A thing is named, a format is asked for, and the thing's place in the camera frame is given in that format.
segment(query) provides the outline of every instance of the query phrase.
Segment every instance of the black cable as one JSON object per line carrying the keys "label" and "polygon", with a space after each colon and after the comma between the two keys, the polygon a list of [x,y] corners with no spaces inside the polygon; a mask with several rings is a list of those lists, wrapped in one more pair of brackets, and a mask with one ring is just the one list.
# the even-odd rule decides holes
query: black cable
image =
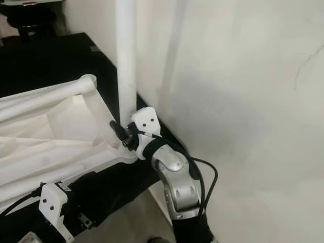
{"label": "black cable", "polygon": [[11,204],[9,207],[7,207],[1,214],[0,214],[0,220],[2,220],[12,209],[14,209],[16,206],[22,204],[24,201],[30,199],[31,197],[33,197],[32,193],[28,194],[24,197],[22,197],[21,199],[19,199],[18,201],[14,202],[13,204]]}
{"label": "black cable", "polygon": [[[138,134],[149,136],[149,135],[145,134],[145,132],[143,132],[143,131],[138,131]],[[178,145],[176,145],[175,143],[169,141],[168,139],[160,137],[160,136],[158,136],[156,134],[152,134],[152,138],[161,139],[161,140],[165,141],[167,144],[170,144],[171,147],[173,147],[174,150],[182,153],[187,158],[188,162],[192,165],[192,167],[196,171],[196,173],[197,173],[197,175],[199,177],[200,188],[201,188],[201,197],[200,197],[200,205],[199,205],[199,212],[198,212],[198,217],[201,217],[203,215],[203,212],[204,212],[204,209],[205,209],[205,183],[204,183],[203,176],[202,176],[197,164],[193,161],[193,159],[191,158],[191,156],[189,155],[189,153],[187,152],[186,149],[181,148]]]}
{"label": "black cable", "polygon": [[199,159],[199,158],[192,157],[192,159],[195,160],[195,161],[198,161],[200,163],[203,163],[205,165],[208,165],[209,167],[211,167],[214,170],[214,173],[215,173],[214,179],[213,179],[212,184],[211,184],[211,187],[209,188],[209,191],[208,191],[206,199],[205,199],[205,210],[206,210],[207,205],[208,205],[208,201],[211,198],[211,195],[213,193],[214,187],[215,187],[217,179],[218,179],[218,172],[217,172],[217,169],[215,168],[215,166],[213,166],[211,163],[209,163],[209,162],[207,162],[205,160]]}

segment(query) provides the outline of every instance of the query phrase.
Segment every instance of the white pole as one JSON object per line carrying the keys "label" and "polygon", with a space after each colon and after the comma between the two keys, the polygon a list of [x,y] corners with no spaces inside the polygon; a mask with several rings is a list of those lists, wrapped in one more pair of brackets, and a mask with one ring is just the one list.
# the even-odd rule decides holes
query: white pole
{"label": "white pole", "polygon": [[136,0],[116,0],[117,78],[120,124],[136,111]]}

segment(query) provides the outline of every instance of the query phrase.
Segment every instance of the floor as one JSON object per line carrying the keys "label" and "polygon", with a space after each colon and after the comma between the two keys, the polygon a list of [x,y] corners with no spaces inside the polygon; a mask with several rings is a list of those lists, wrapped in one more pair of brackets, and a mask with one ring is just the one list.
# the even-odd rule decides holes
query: floor
{"label": "floor", "polygon": [[170,224],[149,191],[110,215],[98,228],[78,235],[75,243],[146,243],[150,237],[175,243]]}

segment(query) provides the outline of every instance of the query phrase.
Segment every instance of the black table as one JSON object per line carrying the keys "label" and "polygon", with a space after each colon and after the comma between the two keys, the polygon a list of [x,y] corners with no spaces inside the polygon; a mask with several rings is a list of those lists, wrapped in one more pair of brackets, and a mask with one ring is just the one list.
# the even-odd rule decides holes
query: black table
{"label": "black table", "polygon": [[[97,77],[97,89],[119,121],[116,67],[86,34],[0,47],[0,97],[68,82],[86,73]],[[145,106],[138,96],[137,108]],[[178,143],[163,124],[161,134]],[[77,195],[82,212],[98,226],[157,181],[150,161],[138,160],[131,165],[119,163],[100,173],[90,173],[70,187]],[[63,242],[62,236],[37,208],[36,202],[6,216],[0,223],[0,242],[16,243],[30,231],[44,243]],[[73,215],[67,215],[64,223],[73,235],[85,230]]]}

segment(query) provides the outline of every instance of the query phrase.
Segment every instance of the white tube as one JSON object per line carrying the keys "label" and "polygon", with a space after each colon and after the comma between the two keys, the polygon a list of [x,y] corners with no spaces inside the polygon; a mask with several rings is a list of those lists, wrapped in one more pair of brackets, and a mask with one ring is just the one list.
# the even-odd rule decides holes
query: white tube
{"label": "white tube", "polygon": [[0,202],[23,195],[39,187],[41,182],[57,182],[76,175],[85,169],[84,165],[72,165],[25,180],[13,182],[0,187]]}
{"label": "white tube", "polygon": [[96,87],[96,77],[93,75],[84,75],[77,81],[66,86],[1,109],[0,122],[73,95],[88,93],[96,89]]}
{"label": "white tube", "polygon": [[136,1],[116,1],[117,77],[120,124],[136,111]]}

